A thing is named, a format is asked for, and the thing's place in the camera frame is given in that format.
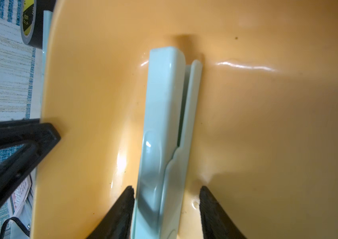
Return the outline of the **yellow plastic storage tray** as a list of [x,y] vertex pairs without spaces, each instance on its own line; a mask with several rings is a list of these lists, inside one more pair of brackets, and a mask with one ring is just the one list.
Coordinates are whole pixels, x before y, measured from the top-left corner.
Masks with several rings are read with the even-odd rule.
[[249,239],[338,239],[338,1],[57,1],[33,239],[84,239],[137,185],[149,52],[203,64],[178,236],[205,185]]

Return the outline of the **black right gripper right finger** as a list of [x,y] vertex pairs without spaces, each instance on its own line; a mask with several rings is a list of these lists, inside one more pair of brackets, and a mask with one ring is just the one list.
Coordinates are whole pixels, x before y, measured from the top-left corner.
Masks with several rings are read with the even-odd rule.
[[201,187],[199,199],[204,239],[246,239],[206,186]]

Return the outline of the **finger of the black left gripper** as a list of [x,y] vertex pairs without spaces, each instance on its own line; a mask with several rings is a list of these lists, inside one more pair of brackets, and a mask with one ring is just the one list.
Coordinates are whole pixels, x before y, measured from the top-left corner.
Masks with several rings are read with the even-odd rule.
[[0,122],[0,149],[21,147],[0,163],[0,208],[60,139],[51,123],[39,119]]

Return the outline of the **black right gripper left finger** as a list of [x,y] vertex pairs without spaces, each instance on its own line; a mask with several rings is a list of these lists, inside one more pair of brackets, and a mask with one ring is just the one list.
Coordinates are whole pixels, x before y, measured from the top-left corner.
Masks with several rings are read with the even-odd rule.
[[134,203],[134,189],[128,186],[87,239],[129,239]]

